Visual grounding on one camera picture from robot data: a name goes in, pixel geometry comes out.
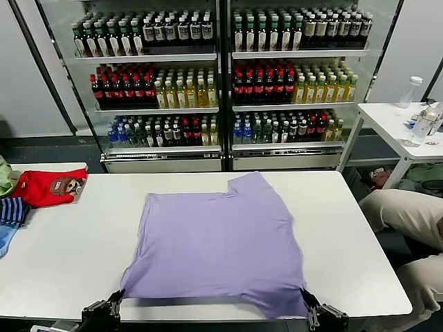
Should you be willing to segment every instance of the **beige pants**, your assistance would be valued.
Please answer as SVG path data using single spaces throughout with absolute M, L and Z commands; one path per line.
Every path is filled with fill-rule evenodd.
M 396 189 L 376 190 L 360 202 L 360 207 L 374 232 L 389 225 L 443 251 L 437 226 L 443 218 L 443 199 Z M 363 325 L 367 332 L 406 331 L 440 309 L 437 301 L 443 302 L 443 253 L 406 264 L 397 276 L 413 305 L 412 313 L 370 318 Z

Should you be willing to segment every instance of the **red t-shirt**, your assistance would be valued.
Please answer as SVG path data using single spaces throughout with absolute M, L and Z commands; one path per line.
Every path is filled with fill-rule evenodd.
M 86 169 L 70 172 L 25 171 L 11 197 L 34 208 L 71 203 L 86 181 Z

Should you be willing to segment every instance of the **blue cloth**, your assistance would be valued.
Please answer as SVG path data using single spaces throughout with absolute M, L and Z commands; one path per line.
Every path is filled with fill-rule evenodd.
M 0 200 L 0 257 L 8 252 L 9 243 L 25 223 L 29 211 L 30 206 L 21 197 Z

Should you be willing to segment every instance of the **table leg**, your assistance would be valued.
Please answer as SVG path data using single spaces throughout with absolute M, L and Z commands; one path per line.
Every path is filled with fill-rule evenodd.
M 383 189 L 395 188 L 412 163 L 413 161 L 408 157 L 402 157 L 383 186 Z
M 361 127 L 363 126 L 364 122 L 365 122 L 365 120 L 361 117 L 361 113 L 359 112 L 359 115 L 357 116 L 357 119 L 354 122 L 354 126 L 352 127 L 351 134 L 349 135 L 349 138 L 347 139 L 345 149 L 343 150 L 343 153 L 341 154 L 340 161 L 338 162 L 336 171 L 341 173 L 345 169 L 347 160 L 351 156 L 352 149 L 354 148 L 355 142 L 357 141 L 357 138 L 359 137 L 359 133 L 360 133 Z

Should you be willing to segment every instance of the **green cloth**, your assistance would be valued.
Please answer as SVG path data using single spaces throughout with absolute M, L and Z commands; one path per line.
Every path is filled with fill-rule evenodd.
M 0 198 L 12 194 L 20 178 L 19 171 L 13 171 L 11 166 L 0 156 Z

